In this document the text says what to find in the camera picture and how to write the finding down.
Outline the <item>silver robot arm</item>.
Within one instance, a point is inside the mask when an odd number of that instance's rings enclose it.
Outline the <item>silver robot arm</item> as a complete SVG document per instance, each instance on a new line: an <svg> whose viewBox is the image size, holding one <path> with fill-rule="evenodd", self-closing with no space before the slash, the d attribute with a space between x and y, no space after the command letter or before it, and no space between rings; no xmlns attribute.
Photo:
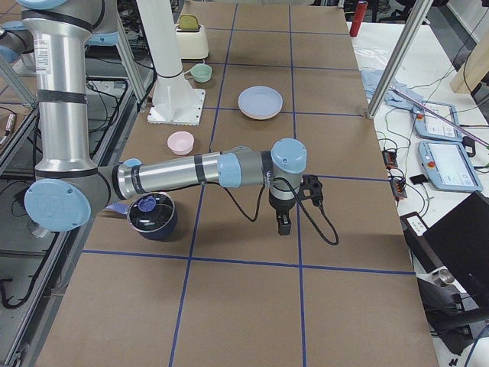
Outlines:
<svg viewBox="0 0 489 367"><path fill-rule="evenodd" d="M234 148L156 164L99 167L89 155L85 47L93 37L118 42L114 1L24 1L34 38L42 158L24 196L30 218L52 232L85 225L108 205L195 185L261 185L269 190L279 232L299 204L306 147L284 138L269 151Z"/></svg>

